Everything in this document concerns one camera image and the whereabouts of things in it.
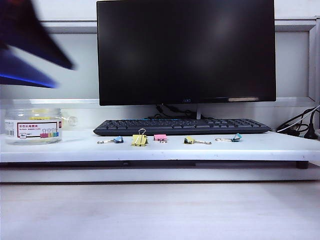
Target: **shelf leg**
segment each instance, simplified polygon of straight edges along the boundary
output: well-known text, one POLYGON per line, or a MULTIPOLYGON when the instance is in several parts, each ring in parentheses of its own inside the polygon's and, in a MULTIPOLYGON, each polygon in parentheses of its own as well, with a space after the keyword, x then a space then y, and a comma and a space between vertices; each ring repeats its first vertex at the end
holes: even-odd
POLYGON ((295 161, 295 167, 297 169, 308 169, 309 161, 295 161))

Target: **product label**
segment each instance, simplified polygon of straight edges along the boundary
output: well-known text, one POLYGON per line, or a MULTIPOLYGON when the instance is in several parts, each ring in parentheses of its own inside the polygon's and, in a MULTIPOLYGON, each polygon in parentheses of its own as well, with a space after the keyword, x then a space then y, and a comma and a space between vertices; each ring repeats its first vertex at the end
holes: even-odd
POLYGON ((14 139, 55 138, 61 132, 61 120, 4 120, 5 135, 14 139))

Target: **blurry object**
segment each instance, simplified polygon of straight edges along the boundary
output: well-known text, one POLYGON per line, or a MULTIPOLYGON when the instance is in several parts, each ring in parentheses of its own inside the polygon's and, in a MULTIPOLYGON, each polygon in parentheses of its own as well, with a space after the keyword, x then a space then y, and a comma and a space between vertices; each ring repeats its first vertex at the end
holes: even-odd
POLYGON ((30 0, 0 0, 0 84, 56 87, 48 76, 15 57, 7 45, 73 68, 38 21, 30 0))
POLYGON ((8 49, 0 49, 0 84, 55 88, 57 84, 8 49))

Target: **monitor stand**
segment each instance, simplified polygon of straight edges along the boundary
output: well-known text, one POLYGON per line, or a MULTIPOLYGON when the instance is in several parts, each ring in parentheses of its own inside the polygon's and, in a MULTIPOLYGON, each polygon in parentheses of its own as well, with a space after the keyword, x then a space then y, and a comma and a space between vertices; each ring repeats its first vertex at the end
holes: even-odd
POLYGON ((198 103, 198 104, 196 105, 196 119, 197 119, 197 120, 201 119, 201 113, 202 113, 202 111, 201 111, 201 105, 198 103))

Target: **pink binder clip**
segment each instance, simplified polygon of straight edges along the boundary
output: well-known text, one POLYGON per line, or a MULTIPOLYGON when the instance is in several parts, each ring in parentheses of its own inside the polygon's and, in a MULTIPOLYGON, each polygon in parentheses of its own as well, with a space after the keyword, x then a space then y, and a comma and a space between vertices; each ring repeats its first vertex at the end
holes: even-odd
POLYGON ((155 134, 153 135, 153 140, 159 141, 160 143, 166 143, 168 139, 166 134, 155 134))

